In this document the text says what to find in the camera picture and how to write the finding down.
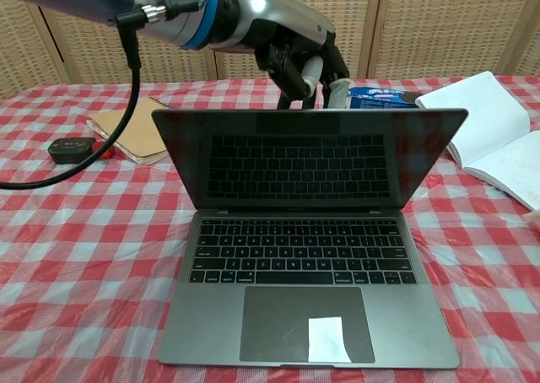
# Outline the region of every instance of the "red and white checkered tablecloth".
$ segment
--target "red and white checkered tablecloth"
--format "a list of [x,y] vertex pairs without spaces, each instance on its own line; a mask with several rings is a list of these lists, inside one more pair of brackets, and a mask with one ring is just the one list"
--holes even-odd
[[[439,88],[458,78],[357,84]],[[501,77],[540,127],[540,78]],[[126,106],[126,85],[55,85],[0,102],[0,179],[63,170],[55,138],[90,136],[91,111]],[[266,80],[149,84],[184,108],[275,108]],[[45,189],[0,191],[1,382],[539,382],[540,232],[526,209],[460,171],[448,155],[406,216],[461,366],[423,370],[266,370],[156,360],[194,207],[169,159],[117,155]]]

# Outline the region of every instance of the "trackpad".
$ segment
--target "trackpad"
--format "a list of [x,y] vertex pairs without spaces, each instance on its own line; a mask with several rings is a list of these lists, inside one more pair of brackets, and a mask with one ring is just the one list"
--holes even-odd
[[240,361],[375,362],[360,289],[246,288]]

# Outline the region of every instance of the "kraft paper notebook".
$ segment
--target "kraft paper notebook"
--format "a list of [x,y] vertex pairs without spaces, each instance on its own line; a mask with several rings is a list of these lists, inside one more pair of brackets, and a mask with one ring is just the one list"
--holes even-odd
[[[165,145],[152,121],[152,111],[167,105],[153,98],[141,99],[132,119],[118,138],[115,147],[140,165],[151,165],[168,155]],[[108,138],[120,122],[124,110],[100,111],[89,115],[86,125],[103,138]]]

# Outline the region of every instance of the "laptop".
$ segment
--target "laptop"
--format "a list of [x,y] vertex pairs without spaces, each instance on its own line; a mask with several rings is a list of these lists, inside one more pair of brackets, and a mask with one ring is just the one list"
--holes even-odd
[[197,209],[161,363],[458,366],[402,209],[467,111],[152,116]]

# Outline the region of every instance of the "laptop lid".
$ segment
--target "laptop lid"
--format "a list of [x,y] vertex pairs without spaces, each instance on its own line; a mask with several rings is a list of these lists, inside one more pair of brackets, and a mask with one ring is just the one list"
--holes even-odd
[[157,110],[197,209],[402,208],[467,111]]

